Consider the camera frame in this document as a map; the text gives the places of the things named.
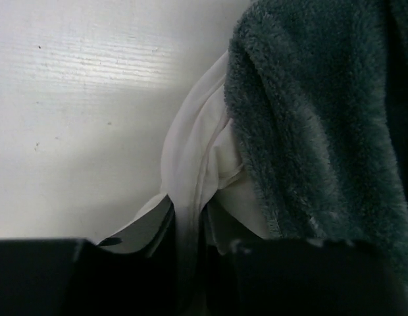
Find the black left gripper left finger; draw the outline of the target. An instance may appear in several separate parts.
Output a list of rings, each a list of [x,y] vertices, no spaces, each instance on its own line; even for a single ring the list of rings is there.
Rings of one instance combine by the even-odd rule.
[[[138,211],[135,219],[105,238],[99,247],[116,254],[139,253],[151,257],[166,237],[172,239],[173,204],[168,196],[157,196]]]

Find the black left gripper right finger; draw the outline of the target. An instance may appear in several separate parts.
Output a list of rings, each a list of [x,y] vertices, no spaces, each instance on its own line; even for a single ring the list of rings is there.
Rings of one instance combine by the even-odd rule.
[[[219,255],[229,250],[229,214],[219,202],[209,202],[201,212],[205,249],[214,248]]]

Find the white pillow insert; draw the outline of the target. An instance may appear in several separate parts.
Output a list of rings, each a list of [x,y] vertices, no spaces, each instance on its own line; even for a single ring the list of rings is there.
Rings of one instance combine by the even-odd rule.
[[[111,236],[121,241],[107,246],[111,252],[135,251],[134,234],[140,223],[164,198],[174,206],[176,247],[180,253],[196,250],[200,214],[212,198],[257,236],[270,237],[224,101],[227,64],[228,53],[224,52],[185,98],[164,141],[160,192]]]

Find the zebra and grey plush pillowcase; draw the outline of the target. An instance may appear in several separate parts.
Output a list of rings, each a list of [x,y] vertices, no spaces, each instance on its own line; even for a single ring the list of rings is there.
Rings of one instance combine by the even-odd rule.
[[[225,98],[275,238],[366,240],[408,287],[408,1],[256,1]]]

